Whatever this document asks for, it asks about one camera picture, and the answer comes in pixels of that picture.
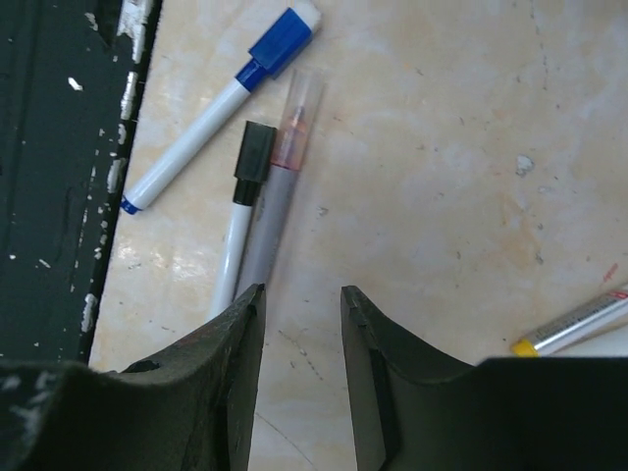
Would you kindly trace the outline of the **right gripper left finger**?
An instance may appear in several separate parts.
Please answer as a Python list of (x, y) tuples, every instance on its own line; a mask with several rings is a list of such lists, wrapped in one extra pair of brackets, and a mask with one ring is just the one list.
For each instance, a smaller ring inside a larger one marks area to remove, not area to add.
[(121, 372), (63, 361), (1, 364), (5, 470), (244, 470), (266, 292)]

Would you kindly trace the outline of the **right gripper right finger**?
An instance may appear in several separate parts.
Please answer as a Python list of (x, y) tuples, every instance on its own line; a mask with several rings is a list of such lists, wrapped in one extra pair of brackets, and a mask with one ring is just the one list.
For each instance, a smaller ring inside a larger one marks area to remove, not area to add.
[(623, 358), (498, 357), (472, 366), (341, 291), (361, 470), (623, 470)]

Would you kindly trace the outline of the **yellow cap silver marker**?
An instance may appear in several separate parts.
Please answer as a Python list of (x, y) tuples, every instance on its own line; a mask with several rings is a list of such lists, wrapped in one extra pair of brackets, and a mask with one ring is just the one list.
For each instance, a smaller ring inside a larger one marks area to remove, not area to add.
[(523, 336), (510, 348), (518, 357), (545, 357), (627, 315), (627, 286), (607, 291)]

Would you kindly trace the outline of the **clear grey marker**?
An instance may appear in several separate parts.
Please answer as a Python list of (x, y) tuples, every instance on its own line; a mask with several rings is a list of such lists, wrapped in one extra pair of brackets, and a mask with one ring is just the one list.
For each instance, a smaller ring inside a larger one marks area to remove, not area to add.
[(320, 70), (293, 71), (268, 178), (256, 205), (246, 243), (237, 295), (251, 285), (266, 284), (271, 278), (324, 85), (325, 77)]

